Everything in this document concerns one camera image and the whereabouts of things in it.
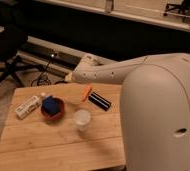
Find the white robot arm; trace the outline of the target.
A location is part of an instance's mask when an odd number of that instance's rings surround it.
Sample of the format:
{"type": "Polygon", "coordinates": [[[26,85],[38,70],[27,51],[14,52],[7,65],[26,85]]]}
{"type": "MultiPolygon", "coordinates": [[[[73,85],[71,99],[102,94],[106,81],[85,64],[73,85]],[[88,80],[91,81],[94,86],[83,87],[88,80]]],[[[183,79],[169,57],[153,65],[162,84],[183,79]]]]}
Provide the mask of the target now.
{"type": "Polygon", "coordinates": [[[127,171],[190,171],[190,54],[146,55],[106,65],[87,54],[66,79],[121,86],[127,171]]]}

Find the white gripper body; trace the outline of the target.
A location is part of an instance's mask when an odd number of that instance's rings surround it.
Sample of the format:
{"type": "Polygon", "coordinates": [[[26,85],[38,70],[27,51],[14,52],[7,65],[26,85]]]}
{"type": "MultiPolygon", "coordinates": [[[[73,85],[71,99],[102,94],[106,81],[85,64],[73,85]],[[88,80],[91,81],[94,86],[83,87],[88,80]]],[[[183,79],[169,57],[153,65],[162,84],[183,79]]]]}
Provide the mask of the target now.
{"type": "MultiPolygon", "coordinates": [[[[76,71],[78,69],[90,68],[91,66],[98,66],[99,64],[100,64],[100,61],[97,56],[95,56],[93,54],[84,54],[84,56],[81,58],[80,62],[74,69],[74,71],[76,71]]],[[[68,75],[65,76],[66,82],[73,81],[73,78],[72,78],[73,72],[70,72],[68,75]]]]}

